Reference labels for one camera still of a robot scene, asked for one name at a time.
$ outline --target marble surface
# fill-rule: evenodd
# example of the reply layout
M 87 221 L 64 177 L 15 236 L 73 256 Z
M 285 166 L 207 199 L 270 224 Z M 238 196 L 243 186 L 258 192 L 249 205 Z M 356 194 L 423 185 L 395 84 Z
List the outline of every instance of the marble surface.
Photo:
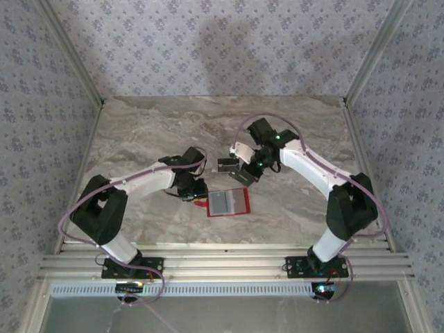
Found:
M 319 155 L 357 172 L 336 97 L 118 97 L 105 102 L 82 188 L 96 174 L 123 176 L 161 157 L 181 155 L 189 146 L 201 146 L 208 153 L 203 177 L 209 190 L 240 187 L 227 174 L 216 172 L 216 160 L 228 155 L 241 121 L 258 112 L 292 120 Z M 278 131 L 287 127 L 280 120 L 269 121 Z M 239 141 L 253 145 L 246 130 Z M 202 207 L 158 191 L 127 206 L 122 230 L 129 240 L 149 244 L 311 245 L 326 228 L 327 201 L 295 171 L 286 167 L 279 174 L 266 171 L 248 190 L 251 214 L 214 218 L 207 218 Z

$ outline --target wall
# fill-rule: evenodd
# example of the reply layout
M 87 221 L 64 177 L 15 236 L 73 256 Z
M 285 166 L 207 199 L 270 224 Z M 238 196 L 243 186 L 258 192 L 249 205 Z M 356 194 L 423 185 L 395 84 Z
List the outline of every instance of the wall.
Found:
M 344 95 L 392 0 L 50 0 L 103 97 Z
M 27 0 L 0 1 L 0 332 L 51 253 L 96 114 Z
M 444 332 L 444 4 L 417 0 L 353 105 L 396 239 Z

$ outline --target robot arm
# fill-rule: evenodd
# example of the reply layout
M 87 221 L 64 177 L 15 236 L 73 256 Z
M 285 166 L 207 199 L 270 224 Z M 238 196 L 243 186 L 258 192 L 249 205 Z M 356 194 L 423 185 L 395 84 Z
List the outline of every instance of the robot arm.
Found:
M 261 148 L 253 150 L 237 142 L 230 149 L 232 154 L 244 161 L 238 172 L 230 174 L 234 179 L 249 186 L 259 181 L 265 168 L 273 168 L 273 165 L 277 164 L 278 172 L 283 164 L 304 176 L 327 199 L 327 229 L 308 251 L 310 268 L 315 272 L 322 270 L 339 254 L 354 233 L 366 228 L 377 218 L 374 202 L 349 182 L 327 172 L 308 158 L 302 149 L 299 136 L 290 130 L 277 133 L 262 118 L 250 125 L 248 131 Z M 373 192 L 369 178 L 363 173 L 353 176 L 330 164 L 307 147 L 306 152 L 310 152 L 311 156 L 328 168 L 351 177 Z
M 142 254 L 121 233 L 126 205 L 153 192 L 177 187 L 183 201 L 207 197 L 207 185 L 193 174 L 198 168 L 178 169 L 174 166 L 195 164 L 205 156 L 189 148 L 183 156 L 164 157 L 150 167 L 119 178 L 107 179 L 94 176 L 87 184 L 81 198 L 92 191 L 119 180 L 122 182 L 84 202 L 70 217 L 96 244 L 125 264 L 137 266 Z M 132 177 L 145 173 L 144 176 Z

